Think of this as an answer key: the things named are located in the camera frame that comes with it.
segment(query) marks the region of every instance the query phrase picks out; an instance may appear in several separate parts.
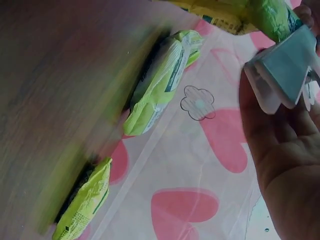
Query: green package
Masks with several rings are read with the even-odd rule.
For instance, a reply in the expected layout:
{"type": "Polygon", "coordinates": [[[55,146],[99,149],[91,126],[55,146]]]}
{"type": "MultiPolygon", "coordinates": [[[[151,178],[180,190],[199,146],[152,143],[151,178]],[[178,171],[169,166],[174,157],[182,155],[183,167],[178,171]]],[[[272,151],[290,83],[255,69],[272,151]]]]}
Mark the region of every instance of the green package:
{"type": "Polygon", "coordinates": [[[88,164],[81,176],[78,188],[59,216],[52,240],[74,240],[87,225],[109,195],[109,176],[112,158],[107,157],[98,165],[88,164]]]}
{"type": "Polygon", "coordinates": [[[243,35],[260,30],[276,43],[302,26],[283,0],[160,1],[173,3],[231,34],[243,35]]]}
{"type": "Polygon", "coordinates": [[[194,30],[179,31],[163,41],[133,93],[125,135],[141,135],[154,125],[174,97],[184,69],[199,57],[202,42],[194,30]]]}

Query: finger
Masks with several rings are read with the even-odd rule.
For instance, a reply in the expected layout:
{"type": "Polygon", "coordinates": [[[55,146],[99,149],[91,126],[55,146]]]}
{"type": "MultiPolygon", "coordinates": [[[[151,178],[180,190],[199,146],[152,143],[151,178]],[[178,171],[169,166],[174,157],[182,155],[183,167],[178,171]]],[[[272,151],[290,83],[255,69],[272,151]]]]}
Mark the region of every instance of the finger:
{"type": "Polygon", "coordinates": [[[288,121],[298,137],[309,136],[319,132],[306,109],[302,97],[300,97],[296,107],[288,111],[288,121]]]}
{"type": "Polygon", "coordinates": [[[315,126],[320,130],[320,105],[318,102],[311,106],[309,115],[315,126]]]}
{"type": "Polygon", "coordinates": [[[281,105],[272,116],[275,137],[279,143],[288,143],[297,139],[297,134],[287,121],[288,109],[281,105]]]}
{"type": "Polygon", "coordinates": [[[299,18],[308,28],[312,28],[315,25],[314,19],[308,14],[302,14],[299,18]]]}
{"type": "Polygon", "coordinates": [[[306,5],[297,6],[295,9],[293,9],[293,11],[299,18],[301,15],[311,16],[311,14],[312,14],[310,7],[308,7],[306,5]]]}
{"type": "Polygon", "coordinates": [[[270,116],[261,110],[244,70],[240,77],[239,105],[244,135],[257,166],[278,141],[270,116]]]}

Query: white flower shape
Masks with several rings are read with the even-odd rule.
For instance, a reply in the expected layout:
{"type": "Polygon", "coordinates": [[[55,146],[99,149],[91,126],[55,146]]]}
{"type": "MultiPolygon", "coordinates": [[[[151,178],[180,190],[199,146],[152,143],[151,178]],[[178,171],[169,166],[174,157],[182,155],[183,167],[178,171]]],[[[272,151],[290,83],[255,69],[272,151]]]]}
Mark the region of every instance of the white flower shape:
{"type": "Polygon", "coordinates": [[[208,90],[188,85],[184,88],[184,95],[180,102],[181,109],[187,111],[193,120],[213,119],[216,116],[213,106],[215,98],[208,90]]]}

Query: white plastic clip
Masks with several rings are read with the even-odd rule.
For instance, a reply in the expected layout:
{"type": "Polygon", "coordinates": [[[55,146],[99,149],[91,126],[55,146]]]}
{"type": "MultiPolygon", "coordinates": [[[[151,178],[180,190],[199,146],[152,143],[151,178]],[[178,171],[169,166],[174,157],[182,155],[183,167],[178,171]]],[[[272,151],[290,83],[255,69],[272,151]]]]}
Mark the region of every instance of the white plastic clip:
{"type": "Polygon", "coordinates": [[[320,84],[317,40],[303,25],[287,39],[257,54],[244,65],[244,71],[261,109],[274,114],[281,104],[293,109],[303,94],[310,110],[315,97],[312,81],[320,84]]]}

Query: plastic wrapper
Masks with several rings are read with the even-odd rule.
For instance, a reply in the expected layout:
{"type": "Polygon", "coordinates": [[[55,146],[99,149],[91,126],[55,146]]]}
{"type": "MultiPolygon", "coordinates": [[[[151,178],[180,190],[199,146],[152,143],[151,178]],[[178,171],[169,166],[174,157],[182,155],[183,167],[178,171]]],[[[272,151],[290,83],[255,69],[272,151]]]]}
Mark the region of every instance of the plastic wrapper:
{"type": "Polygon", "coordinates": [[[111,158],[106,158],[97,166],[86,166],[65,204],[67,208],[60,216],[52,240],[74,240],[83,233],[109,195],[111,162],[111,158]]]}
{"type": "Polygon", "coordinates": [[[173,98],[185,67],[199,57],[201,43],[201,36],[193,30],[180,31],[164,40],[133,93],[124,134],[141,135],[154,125],[173,98]]]}
{"type": "Polygon", "coordinates": [[[276,43],[302,22],[283,0],[167,0],[231,34],[261,30],[276,43]]]}

